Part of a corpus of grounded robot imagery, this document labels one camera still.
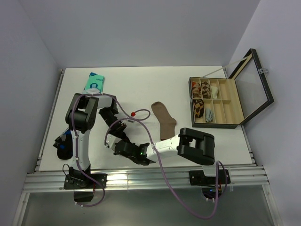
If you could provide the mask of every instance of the wooden box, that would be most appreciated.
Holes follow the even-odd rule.
[[[266,69],[262,68],[255,49],[250,49],[240,61],[228,79],[189,78],[189,94],[191,121],[193,127],[234,129],[244,125],[259,112],[274,102],[266,77]],[[194,92],[192,84],[203,82],[210,87],[217,87],[218,94],[213,98],[204,98],[202,88],[200,94]],[[194,103],[203,100],[204,114],[195,115]],[[206,122],[206,109],[213,112],[213,120]]]

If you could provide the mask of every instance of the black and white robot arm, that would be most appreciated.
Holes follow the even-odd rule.
[[[115,123],[111,127],[106,140],[107,146],[112,149],[114,155],[124,156],[140,165],[149,165],[158,161],[157,153],[152,145],[146,143],[137,146],[130,142],[129,138],[124,133],[126,124],[120,121],[116,123],[118,120],[115,116],[118,114],[117,105],[116,101],[110,96],[83,96],[80,98],[74,111],[74,124],[78,134],[78,154],[76,154],[76,135],[73,130],[71,118],[72,109],[80,95],[81,94],[79,93],[74,95],[65,118],[66,123],[69,125],[69,129],[71,130],[73,142],[73,157],[69,170],[71,178],[76,180],[77,183],[83,187],[88,183],[87,178],[81,174],[77,166],[76,158],[79,158],[79,165],[81,169],[89,175],[89,135],[94,126],[98,109],[99,114],[108,126]],[[213,169],[214,172],[214,136],[211,134],[193,129],[182,128],[180,133],[176,136],[157,142],[154,146],[159,152],[161,159],[179,155],[203,166],[213,166],[210,168]]]

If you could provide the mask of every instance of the box lid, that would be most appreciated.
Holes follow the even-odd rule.
[[[243,120],[240,125],[274,102],[256,50],[249,49],[244,58],[229,77],[235,81],[242,109]]]

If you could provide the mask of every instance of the table top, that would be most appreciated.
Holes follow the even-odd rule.
[[[180,128],[191,126],[189,77],[201,77],[221,66],[177,66],[177,67],[107,67],[107,68],[67,68],[53,111],[52,120],[45,140],[40,171],[61,171],[63,164],[71,160],[60,160],[53,147],[54,140],[68,127],[65,122],[67,109],[75,93],[81,93],[91,72],[105,77],[104,93],[115,95],[127,113],[138,109],[149,109],[156,101],[162,102],[170,115],[176,119],[175,133]],[[225,78],[223,70],[211,78]],[[119,111],[118,118],[124,114]],[[143,118],[146,113],[138,113]],[[160,124],[151,111],[151,116],[143,121],[150,130],[154,142],[160,141]],[[159,167],[158,163],[141,166],[122,156],[113,155],[111,149],[103,145],[108,126],[98,115],[90,133],[89,159],[91,169],[133,169]],[[252,164],[249,150],[241,126],[236,129],[194,128],[215,137],[215,159],[224,165]],[[131,142],[149,142],[144,128],[138,123],[128,123],[125,130]],[[196,166],[197,164],[175,156],[162,160],[164,167]]]

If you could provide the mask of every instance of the purple cable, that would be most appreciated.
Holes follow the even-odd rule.
[[[116,103],[119,105],[119,107],[121,108],[122,112],[128,117],[128,118],[119,119],[119,120],[115,121],[114,123],[112,123],[111,126],[109,126],[108,131],[106,132],[105,140],[104,140],[105,145],[106,145],[106,140],[107,140],[107,136],[108,136],[109,130],[111,129],[111,127],[112,127],[113,125],[115,125],[115,123],[117,123],[117,122],[119,122],[119,121],[122,121],[122,120],[127,120],[127,119],[134,120],[134,121],[137,121],[138,123],[140,123],[140,124],[145,128],[145,130],[146,130],[146,132],[147,132],[147,134],[148,134],[148,136],[149,136],[150,142],[151,142],[151,144],[153,145],[154,151],[156,152],[157,157],[158,157],[158,162],[159,162],[159,165],[160,165],[160,169],[161,169],[162,176],[163,176],[163,178],[164,178],[164,180],[165,180],[166,185],[168,186],[168,188],[170,189],[170,191],[172,192],[172,194],[174,195],[174,197],[175,197],[175,198],[179,201],[179,203],[180,203],[180,204],[181,204],[181,205],[182,205],[182,206],[183,206],[190,214],[192,214],[193,216],[195,216],[195,217],[197,217],[197,218],[199,218],[199,219],[210,219],[210,218],[212,218],[212,217],[214,216],[214,214],[216,213],[216,209],[217,209],[218,192],[215,193],[214,209],[213,209],[212,213],[211,213],[209,216],[204,217],[204,216],[201,216],[201,215],[195,213],[189,206],[187,206],[187,205],[180,199],[180,197],[177,195],[177,193],[173,190],[173,188],[171,187],[170,183],[168,182],[168,179],[167,179],[166,174],[165,174],[165,172],[164,172],[164,168],[163,168],[163,165],[162,165],[162,161],[161,161],[161,157],[160,157],[159,151],[156,149],[156,147],[155,147],[155,145],[154,145],[154,142],[153,142],[152,137],[151,137],[151,133],[150,133],[150,131],[147,129],[147,127],[141,122],[141,120],[145,120],[145,119],[149,118],[149,116],[150,116],[150,111],[147,110],[147,111],[149,112],[149,115],[148,115],[145,119],[135,119],[135,118],[129,116],[129,115],[123,110],[123,108],[121,107],[120,103],[117,101],[117,99],[116,99],[114,96],[109,95],[109,94],[97,94],[97,95],[95,95],[95,96],[101,96],[101,95],[112,97],[112,98],[116,101]],[[72,122],[72,127],[73,127],[73,129],[74,129],[74,131],[75,131],[75,135],[76,135],[76,136],[77,136],[77,132],[76,132],[76,129],[75,129],[75,124],[74,124],[74,111],[75,111],[75,108],[77,107],[77,104],[78,104],[80,98],[82,98],[83,96],[91,96],[91,95],[87,95],[87,94],[80,95],[80,96],[78,97],[78,99],[76,100],[76,102],[75,102],[75,104],[74,104],[74,106],[73,106],[73,109],[72,109],[71,122]],[[93,180],[94,182],[96,182],[98,185],[101,186],[100,183],[98,183],[96,180],[94,180],[93,178],[91,178],[91,177],[89,177],[87,174],[85,174],[85,173],[82,171],[82,169],[81,169],[81,167],[80,167],[80,165],[79,165],[79,160],[78,160],[78,137],[76,137],[76,158],[77,158],[76,163],[77,163],[77,166],[78,166],[80,172],[83,173],[83,175],[85,175],[87,178]],[[222,168],[223,168],[223,170],[224,170],[224,173],[225,173],[225,176],[226,176],[226,185],[225,185],[225,189],[224,189],[224,190],[226,190],[226,188],[227,188],[227,174],[226,174],[225,167],[224,167],[224,165],[223,165],[220,161],[216,161],[216,174],[215,174],[215,189],[216,189],[216,191],[218,191],[219,165],[222,166]],[[102,187],[102,189],[103,189],[103,197],[101,198],[100,201],[98,201],[97,203],[92,204],[92,205],[83,205],[83,206],[85,206],[85,207],[90,207],[90,206],[96,206],[96,205],[98,205],[99,203],[101,203],[101,201],[102,201],[103,198],[104,198],[104,188]]]

